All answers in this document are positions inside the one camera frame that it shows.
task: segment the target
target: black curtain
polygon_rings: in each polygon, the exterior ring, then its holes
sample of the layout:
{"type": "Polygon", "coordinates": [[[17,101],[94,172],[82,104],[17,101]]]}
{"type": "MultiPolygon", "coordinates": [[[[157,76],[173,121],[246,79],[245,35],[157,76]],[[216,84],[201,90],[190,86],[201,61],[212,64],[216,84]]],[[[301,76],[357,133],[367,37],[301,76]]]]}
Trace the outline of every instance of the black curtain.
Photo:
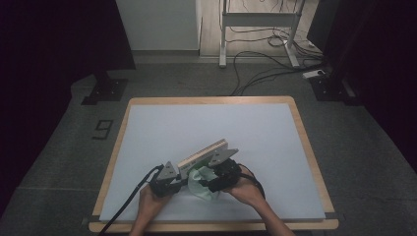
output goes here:
{"type": "Polygon", "coordinates": [[[3,211],[65,112],[71,84],[135,65],[113,0],[1,1],[0,35],[3,211]]]}

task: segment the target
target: gray floor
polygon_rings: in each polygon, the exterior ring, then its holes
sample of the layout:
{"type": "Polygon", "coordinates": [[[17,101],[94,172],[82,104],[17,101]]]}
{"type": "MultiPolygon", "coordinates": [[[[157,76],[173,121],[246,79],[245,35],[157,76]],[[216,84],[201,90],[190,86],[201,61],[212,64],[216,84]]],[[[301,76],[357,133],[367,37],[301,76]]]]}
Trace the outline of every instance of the gray floor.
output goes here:
{"type": "MultiPolygon", "coordinates": [[[[231,64],[219,69],[215,61],[196,57],[137,61],[137,71],[109,73],[129,79],[118,102],[82,106],[94,78],[73,85],[68,110],[16,190],[0,235],[94,235],[88,219],[129,99],[228,95],[236,85],[231,64]],[[91,138],[103,135],[95,130],[99,120],[114,121],[106,140],[91,138]]],[[[243,81],[274,66],[238,62],[243,81]]],[[[301,74],[249,88],[244,95],[291,95],[297,103],[340,219],[336,230],[299,235],[417,235],[417,176],[364,107],[316,101],[301,74]]]]}

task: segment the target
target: person's right hand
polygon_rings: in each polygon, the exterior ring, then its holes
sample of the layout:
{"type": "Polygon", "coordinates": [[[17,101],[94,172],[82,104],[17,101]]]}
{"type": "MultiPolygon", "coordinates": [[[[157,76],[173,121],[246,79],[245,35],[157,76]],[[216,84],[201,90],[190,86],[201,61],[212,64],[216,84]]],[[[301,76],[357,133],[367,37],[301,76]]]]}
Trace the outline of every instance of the person's right hand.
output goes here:
{"type": "MultiPolygon", "coordinates": [[[[240,165],[243,174],[254,176],[245,166],[240,165]]],[[[240,178],[235,186],[223,190],[236,198],[239,202],[254,207],[265,201],[258,187],[249,179],[240,178]]]]}

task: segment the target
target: white metal desk frame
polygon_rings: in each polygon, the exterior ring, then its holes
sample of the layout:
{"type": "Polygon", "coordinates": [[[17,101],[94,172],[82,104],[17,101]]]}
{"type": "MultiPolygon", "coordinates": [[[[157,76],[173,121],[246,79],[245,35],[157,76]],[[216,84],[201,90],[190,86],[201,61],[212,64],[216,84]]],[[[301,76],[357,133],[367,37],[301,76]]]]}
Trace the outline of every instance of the white metal desk frame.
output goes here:
{"type": "Polygon", "coordinates": [[[226,67],[226,28],[227,27],[281,27],[291,28],[288,40],[284,40],[285,51],[294,68],[300,67],[295,52],[292,50],[294,36],[300,23],[305,0],[301,0],[295,13],[228,13],[228,0],[223,0],[221,17],[221,42],[219,66],[226,67]]]}

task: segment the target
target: hand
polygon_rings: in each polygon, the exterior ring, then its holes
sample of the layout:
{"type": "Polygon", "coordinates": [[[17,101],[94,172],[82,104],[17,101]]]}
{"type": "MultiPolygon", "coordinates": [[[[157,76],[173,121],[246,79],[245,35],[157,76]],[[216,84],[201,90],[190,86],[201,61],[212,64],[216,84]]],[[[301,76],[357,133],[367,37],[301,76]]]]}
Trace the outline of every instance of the hand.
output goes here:
{"type": "MultiPolygon", "coordinates": [[[[243,174],[254,175],[245,166],[240,165],[243,174]]],[[[265,201],[258,187],[249,179],[240,178],[235,186],[223,190],[236,198],[239,202],[254,207],[255,205],[265,201]]]]}
{"type": "Polygon", "coordinates": [[[149,185],[141,189],[138,216],[132,227],[131,236],[143,235],[147,225],[159,214],[172,196],[157,197],[149,185]]]}

